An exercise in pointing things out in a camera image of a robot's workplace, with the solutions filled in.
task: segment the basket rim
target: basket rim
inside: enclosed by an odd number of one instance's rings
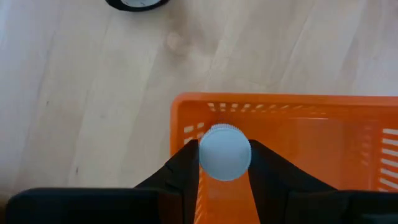
[[[354,95],[299,95],[267,93],[202,93],[187,92],[175,97],[170,113],[170,154],[176,153],[178,109],[186,101],[217,103],[275,103],[314,104],[335,106],[385,106],[398,107],[398,96],[354,96]]]

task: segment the wood grain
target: wood grain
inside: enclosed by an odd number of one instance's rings
[[[0,192],[136,185],[169,158],[169,108],[184,91],[398,95],[397,10],[0,0]]]

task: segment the orange basket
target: orange basket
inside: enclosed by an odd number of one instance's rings
[[[398,191],[398,97],[184,93],[172,105],[170,153],[229,123],[337,189]],[[248,174],[200,169],[195,223],[259,223]]]

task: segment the black round object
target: black round object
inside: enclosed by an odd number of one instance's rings
[[[142,12],[163,6],[169,0],[106,0],[106,2],[119,10]]]

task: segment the white bottle cap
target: white bottle cap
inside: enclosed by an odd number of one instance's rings
[[[247,171],[251,162],[249,140],[232,125],[213,125],[199,143],[199,161],[203,170],[214,179],[237,179]]]

